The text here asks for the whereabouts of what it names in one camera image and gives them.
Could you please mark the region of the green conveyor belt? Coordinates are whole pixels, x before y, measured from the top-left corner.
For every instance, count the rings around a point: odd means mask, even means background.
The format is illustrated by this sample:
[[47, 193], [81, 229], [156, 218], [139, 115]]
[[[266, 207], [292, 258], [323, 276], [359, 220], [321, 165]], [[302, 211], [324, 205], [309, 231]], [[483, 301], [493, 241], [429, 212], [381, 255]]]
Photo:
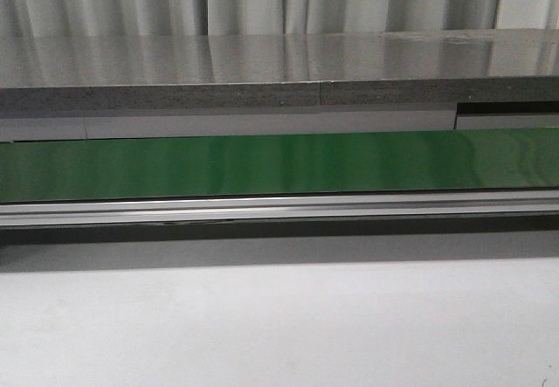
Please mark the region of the green conveyor belt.
[[5, 203], [555, 187], [556, 128], [7, 142]]

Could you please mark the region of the grey stone-edged rear table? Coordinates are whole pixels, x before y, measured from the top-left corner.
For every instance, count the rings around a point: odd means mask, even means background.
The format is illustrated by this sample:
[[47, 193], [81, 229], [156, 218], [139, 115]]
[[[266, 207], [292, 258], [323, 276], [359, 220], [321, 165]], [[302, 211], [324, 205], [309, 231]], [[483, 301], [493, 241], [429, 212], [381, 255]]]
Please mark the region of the grey stone-edged rear table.
[[4, 115], [557, 98], [555, 30], [1, 41]]

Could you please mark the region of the white pleated curtain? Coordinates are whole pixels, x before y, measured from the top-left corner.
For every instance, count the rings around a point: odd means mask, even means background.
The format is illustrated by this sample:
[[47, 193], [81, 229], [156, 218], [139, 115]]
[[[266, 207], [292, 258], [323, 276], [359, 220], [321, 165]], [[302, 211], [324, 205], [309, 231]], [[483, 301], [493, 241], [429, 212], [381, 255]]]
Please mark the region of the white pleated curtain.
[[5, 37], [259, 35], [558, 26], [558, 0], [1, 0]]

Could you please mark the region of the aluminium conveyor front rail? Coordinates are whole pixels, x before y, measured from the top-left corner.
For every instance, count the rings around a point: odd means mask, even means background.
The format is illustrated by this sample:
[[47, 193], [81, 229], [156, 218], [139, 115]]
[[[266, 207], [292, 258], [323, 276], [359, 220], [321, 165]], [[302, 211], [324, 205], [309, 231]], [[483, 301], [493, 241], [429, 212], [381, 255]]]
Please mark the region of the aluminium conveyor front rail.
[[557, 190], [4, 204], [3, 228], [222, 220], [554, 213]]

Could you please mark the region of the grey conveyor rear rail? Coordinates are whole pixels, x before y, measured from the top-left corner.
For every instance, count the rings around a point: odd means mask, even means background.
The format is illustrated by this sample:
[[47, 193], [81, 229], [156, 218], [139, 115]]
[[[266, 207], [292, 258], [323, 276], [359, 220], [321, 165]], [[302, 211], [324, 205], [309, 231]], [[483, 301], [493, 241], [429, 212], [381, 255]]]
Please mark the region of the grey conveyor rear rail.
[[212, 135], [343, 134], [417, 130], [547, 128], [550, 102], [425, 102], [314, 107], [200, 107], [1, 117], [4, 142]]

